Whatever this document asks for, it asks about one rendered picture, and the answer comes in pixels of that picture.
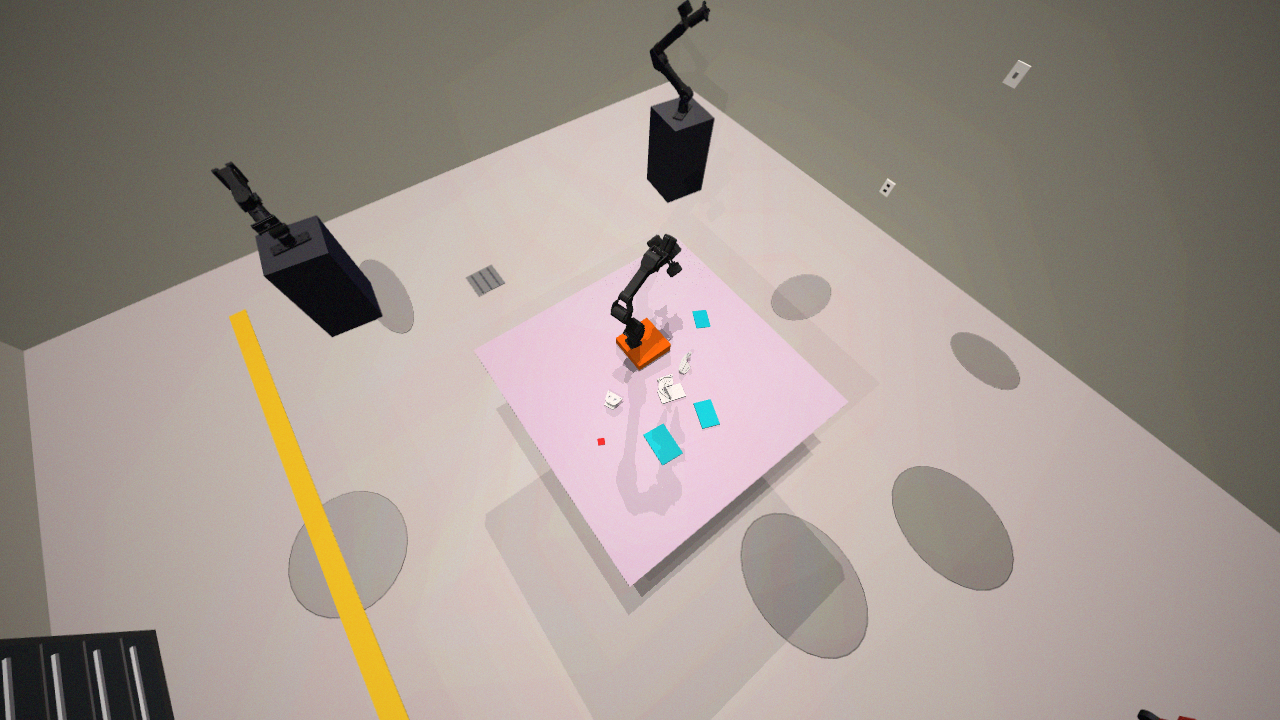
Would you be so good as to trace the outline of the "cyan flat bar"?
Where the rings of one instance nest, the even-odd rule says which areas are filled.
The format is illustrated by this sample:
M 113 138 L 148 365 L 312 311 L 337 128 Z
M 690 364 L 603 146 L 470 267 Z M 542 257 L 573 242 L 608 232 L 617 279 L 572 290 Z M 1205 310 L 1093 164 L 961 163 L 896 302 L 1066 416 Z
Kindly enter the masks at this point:
M 669 434 L 669 430 L 667 430 L 664 424 L 660 424 L 660 427 L 657 427 L 653 430 L 646 432 L 644 437 L 646 442 L 650 445 L 657 457 L 659 459 L 662 466 L 666 462 L 673 460 L 675 457 L 678 457 L 678 455 L 684 454 L 681 448 L 678 448 L 678 445 L 675 442 L 673 437 Z
M 694 404 L 694 407 L 695 407 L 695 410 L 698 413 L 698 418 L 699 418 L 699 421 L 701 424 L 701 429 L 708 428 L 708 427 L 721 425 L 721 423 L 718 420 L 718 416 L 716 415 L 716 409 L 713 407 L 713 404 L 712 404 L 710 398 L 705 400 L 705 401 L 701 401 L 701 402 L 698 402 L 698 404 Z

